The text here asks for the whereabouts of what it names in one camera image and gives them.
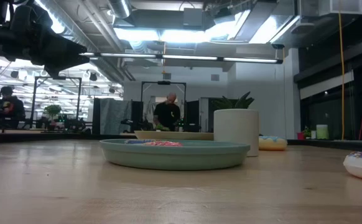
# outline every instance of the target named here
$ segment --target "metal frame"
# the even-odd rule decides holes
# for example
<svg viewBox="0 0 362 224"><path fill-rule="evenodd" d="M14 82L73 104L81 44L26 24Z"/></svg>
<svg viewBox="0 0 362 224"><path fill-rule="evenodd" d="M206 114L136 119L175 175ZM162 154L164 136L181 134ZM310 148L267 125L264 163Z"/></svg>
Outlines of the metal frame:
<svg viewBox="0 0 362 224"><path fill-rule="evenodd" d="M40 78L44 78L45 80L52 78L54 80L53 77L34 77L34 87L33 87L33 100L32 100L32 112L30 113L30 125L33 125L33 116L34 116L34 105L35 105L35 101L36 101L36 90L37 87L39 87L40 85L37 84L37 80ZM76 111L76 119L79 119L79 109L80 109L80 93L81 93L81 78L71 78L71 77L66 77L65 79L71 79L71 80L79 80L79 91L78 91L78 95L77 95L77 111Z"/></svg>
<svg viewBox="0 0 362 224"><path fill-rule="evenodd" d="M144 96L144 84L146 83L155 83L158 85L171 85L171 84L181 84L183 85L183 99L185 100L185 105L183 107L184 110L184 116L186 116L185 112L187 109L187 83L180 83L180 82L167 82L168 84L160 84L163 81L158 81L158 82L141 82L141 102L142 102L142 108L141 108L141 114L142 114L142 118L144 117L144 100L143 100L143 96Z"/></svg>

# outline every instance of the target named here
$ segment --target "potted plant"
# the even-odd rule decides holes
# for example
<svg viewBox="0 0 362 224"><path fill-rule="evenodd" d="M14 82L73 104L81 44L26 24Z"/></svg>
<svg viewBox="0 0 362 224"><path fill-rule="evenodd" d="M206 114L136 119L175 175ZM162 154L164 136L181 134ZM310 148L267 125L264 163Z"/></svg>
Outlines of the potted plant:
<svg viewBox="0 0 362 224"><path fill-rule="evenodd" d="M223 96L213 102L218 108L214 112L214 140L248 144L248 156L258 156L259 114L257 110L249 109L254 101L248 98L249 94L238 100Z"/></svg>
<svg viewBox="0 0 362 224"><path fill-rule="evenodd" d="M61 113L62 111L62 108L60 105L50 105L50 106L46 106L44 108L44 112L46 114L48 114L51 118L51 123L50 123L50 126L47 127L47 129L49 131L53 131L56 127L56 122L54 121L54 116L58 115L59 113Z"/></svg>

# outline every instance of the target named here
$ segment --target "person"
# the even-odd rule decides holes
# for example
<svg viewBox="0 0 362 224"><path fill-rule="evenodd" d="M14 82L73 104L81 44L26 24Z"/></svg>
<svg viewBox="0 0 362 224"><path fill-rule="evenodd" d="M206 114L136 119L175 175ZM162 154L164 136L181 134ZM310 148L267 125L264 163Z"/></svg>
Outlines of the person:
<svg viewBox="0 0 362 224"><path fill-rule="evenodd" d="M166 101L159 103L154 111L154 123L156 126L162 125L169 131L175 131L175 125L180 119L180 108L174 104L177 99L175 93L169 93Z"/></svg>
<svg viewBox="0 0 362 224"><path fill-rule="evenodd" d="M12 128L17 128L19 121L25 119L24 103L12 95L12 88L9 86L2 87L0 93L2 95L0 118L11 118L13 121L8 124Z"/></svg>

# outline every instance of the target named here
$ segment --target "black shirt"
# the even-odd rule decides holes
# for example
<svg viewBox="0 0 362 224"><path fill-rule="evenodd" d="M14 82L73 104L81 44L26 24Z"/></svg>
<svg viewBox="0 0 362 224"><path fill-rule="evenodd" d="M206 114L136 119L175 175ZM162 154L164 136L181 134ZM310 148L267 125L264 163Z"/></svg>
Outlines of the black shirt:
<svg viewBox="0 0 362 224"><path fill-rule="evenodd" d="M180 119L180 108L173 103L159 103L155 108L154 115L157 115L160 124L174 131L174 123Z"/></svg>

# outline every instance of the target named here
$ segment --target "sage green plate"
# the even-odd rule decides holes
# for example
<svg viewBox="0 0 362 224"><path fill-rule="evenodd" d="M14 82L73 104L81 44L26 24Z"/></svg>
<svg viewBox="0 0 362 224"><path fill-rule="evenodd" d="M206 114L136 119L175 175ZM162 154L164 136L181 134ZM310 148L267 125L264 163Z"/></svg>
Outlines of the sage green plate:
<svg viewBox="0 0 362 224"><path fill-rule="evenodd" d="M169 140L183 146L126 144L127 139L102 140L107 161L114 164L160 170L208 170L243 163L250 146L230 142Z"/></svg>

